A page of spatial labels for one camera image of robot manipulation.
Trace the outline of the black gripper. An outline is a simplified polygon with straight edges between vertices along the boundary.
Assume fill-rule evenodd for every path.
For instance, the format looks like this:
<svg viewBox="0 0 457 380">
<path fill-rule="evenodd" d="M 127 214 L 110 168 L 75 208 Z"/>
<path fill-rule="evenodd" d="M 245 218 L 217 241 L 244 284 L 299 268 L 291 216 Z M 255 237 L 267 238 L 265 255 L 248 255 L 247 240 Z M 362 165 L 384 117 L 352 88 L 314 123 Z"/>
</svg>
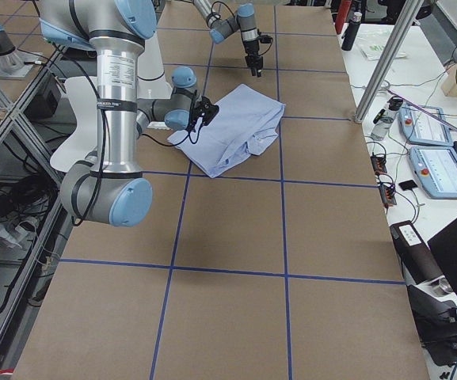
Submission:
<svg viewBox="0 0 457 380">
<path fill-rule="evenodd" d="M 198 119 L 201 119 L 201 126 L 209 125 L 209 123 L 216 117 L 218 113 L 218 105 L 212 104 L 207 97 L 200 96 L 196 101 L 194 101 L 191 104 L 186 131 L 195 131 Z"/>
<path fill-rule="evenodd" d="M 272 37 L 265 34 L 242 35 L 242 44 L 246 53 L 245 61 L 247 67 L 251 70 L 252 76 L 262 76 L 263 73 L 263 55 L 260 53 L 260 44 L 272 44 Z"/>
</svg>

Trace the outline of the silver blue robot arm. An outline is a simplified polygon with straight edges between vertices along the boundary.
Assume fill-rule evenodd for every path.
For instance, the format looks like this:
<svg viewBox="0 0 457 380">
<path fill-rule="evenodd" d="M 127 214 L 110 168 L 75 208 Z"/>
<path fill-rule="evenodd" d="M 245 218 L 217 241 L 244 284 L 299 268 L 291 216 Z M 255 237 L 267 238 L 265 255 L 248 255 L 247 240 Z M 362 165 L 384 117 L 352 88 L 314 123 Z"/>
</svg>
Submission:
<svg viewBox="0 0 457 380">
<path fill-rule="evenodd" d="M 97 148 L 68 170 L 61 202 L 79 222 L 137 225 L 153 195 L 135 159 L 139 135 L 153 121 L 192 133 L 208 125 L 219 106 L 199 94 L 187 66 L 173 72 L 168 99 L 137 97 L 138 59 L 157 27 L 152 2 L 42 1 L 38 8 L 46 40 L 97 54 Z"/>
<path fill-rule="evenodd" d="M 260 78 L 263 71 L 264 59 L 260 45 L 271 46 L 273 37 L 263 34 L 257 27 L 254 5 L 251 2 L 240 5 L 234 13 L 223 1 L 192 1 L 199 11 L 214 44 L 221 44 L 229 36 L 239 32 L 244 51 L 245 61 L 251 75 Z"/>
</svg>

